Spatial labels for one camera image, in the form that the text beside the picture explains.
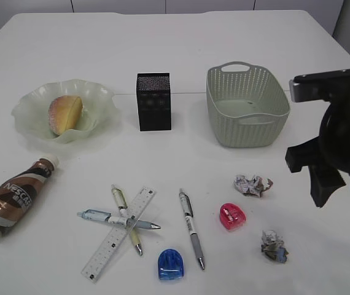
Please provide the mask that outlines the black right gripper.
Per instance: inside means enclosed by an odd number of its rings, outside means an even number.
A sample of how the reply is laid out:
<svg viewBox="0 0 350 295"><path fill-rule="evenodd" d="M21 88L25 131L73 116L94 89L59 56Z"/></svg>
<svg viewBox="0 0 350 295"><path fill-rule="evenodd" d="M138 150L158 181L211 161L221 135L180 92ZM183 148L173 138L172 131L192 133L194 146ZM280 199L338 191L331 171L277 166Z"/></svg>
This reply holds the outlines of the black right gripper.
<svg viewBox="0 0 350 295"><path fill-rule="evenodd" d="M318 208L322 208L337 189L346 185L340 173L350 176L350 92L329 103L318 136L288 147L285 156L292 173L303 167L309 168L310 194Z"/></svg>

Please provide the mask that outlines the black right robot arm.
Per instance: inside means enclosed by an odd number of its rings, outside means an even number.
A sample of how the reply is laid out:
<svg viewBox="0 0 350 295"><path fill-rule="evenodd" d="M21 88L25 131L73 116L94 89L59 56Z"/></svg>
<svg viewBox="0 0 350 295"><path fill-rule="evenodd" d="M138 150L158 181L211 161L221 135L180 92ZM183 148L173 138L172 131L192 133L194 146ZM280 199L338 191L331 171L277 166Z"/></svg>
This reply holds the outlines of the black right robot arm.
<svg viewBox="0 0 350 295"><path fill-rule="evenodd" d="M292 101L329 102L317 137L287 148L285 160L292 173L308 167L311 196L322 208L345 186L340 175L350 176L350 69L304 74L289 82Z"/></svg>

